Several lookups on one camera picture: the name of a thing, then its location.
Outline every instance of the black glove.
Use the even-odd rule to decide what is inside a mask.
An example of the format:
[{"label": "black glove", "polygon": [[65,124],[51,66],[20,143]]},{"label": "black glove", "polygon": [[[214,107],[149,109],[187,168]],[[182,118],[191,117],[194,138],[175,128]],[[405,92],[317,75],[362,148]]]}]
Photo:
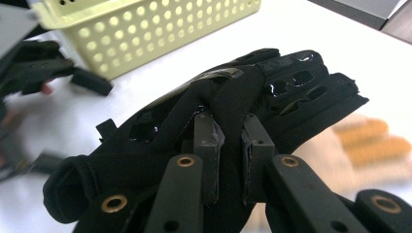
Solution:
[{"label": "black glove", "polygon": [[204,207],[204,232],[239,232],[254,207],[242,197],[241,131],[256,115],[279,153],[345,117],[367,99],[355,82],[330,75],[311,50],[280,56],[257,50],[210,69],[137,112],[91,155],[66,158],[44,186],[45,205],[58,221],[76,221],[112,188],[138,192],[159,184],[168,160],[192,137],[193,117],[208,110],[225,136],[219,200]]}]

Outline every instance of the perforated basket wall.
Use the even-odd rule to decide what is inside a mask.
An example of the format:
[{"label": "perforated basket wall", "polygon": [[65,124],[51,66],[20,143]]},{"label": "perforated basket wall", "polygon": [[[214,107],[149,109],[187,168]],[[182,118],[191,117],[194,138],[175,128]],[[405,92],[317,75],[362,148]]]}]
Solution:
[{"label": "perforated basket wall", "polygon": [[[90,0],[55,1],[53,7],[72,8],[73,13],[72,4]],[[85,19],[60,29],[88,68],[108,80],[257,12],[260,0],[152,0],[126,5],[98,17],[82,14]]]}]

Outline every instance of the pale yellow basket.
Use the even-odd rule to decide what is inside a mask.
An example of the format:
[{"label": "pale yellow basket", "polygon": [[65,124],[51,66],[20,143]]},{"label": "pale yellow basket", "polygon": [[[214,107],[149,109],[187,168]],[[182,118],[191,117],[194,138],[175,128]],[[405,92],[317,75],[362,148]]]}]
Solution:
[{"label": "pale yellow basket", "polygon": [[261,0],[34,0],[90,71],[114,79],[258,11]]}]

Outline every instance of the white table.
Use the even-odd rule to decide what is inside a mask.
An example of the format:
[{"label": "white table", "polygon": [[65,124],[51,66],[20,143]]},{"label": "white table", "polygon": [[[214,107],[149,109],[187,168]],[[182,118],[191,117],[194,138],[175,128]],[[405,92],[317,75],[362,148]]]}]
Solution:
[{"label": "white table", "polygon": [[[319,52],[330,73],[356,80],[370,99],[358,112],[386,120],[391,131],[412,141],[412,47],[381,32],[303,0],[262,0],[260,11],[113,81],[106,97],[57,79],[50,96],[13,95],[19,114],[17,137],[35,158],[43,150],[65,156],[90,154],[100,142],[95,125],[112,118],[117,126],[157,97],[198,73],[252,50],[281,54]],[[43,206],[47,176],[28,175],[0,183],[0,232],[71,232]],[[412,181],[386,187],[412,204]]]}]

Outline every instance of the plastic basket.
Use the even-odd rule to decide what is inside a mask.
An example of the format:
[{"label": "plastic basket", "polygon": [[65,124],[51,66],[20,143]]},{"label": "plastic basket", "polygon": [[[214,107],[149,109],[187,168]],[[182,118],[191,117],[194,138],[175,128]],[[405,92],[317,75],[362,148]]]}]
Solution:
[{"label": "plastic basket", "polygon": [[30,7],[90,71],[111,80],[257,12],[260,0],[43,0]]}]

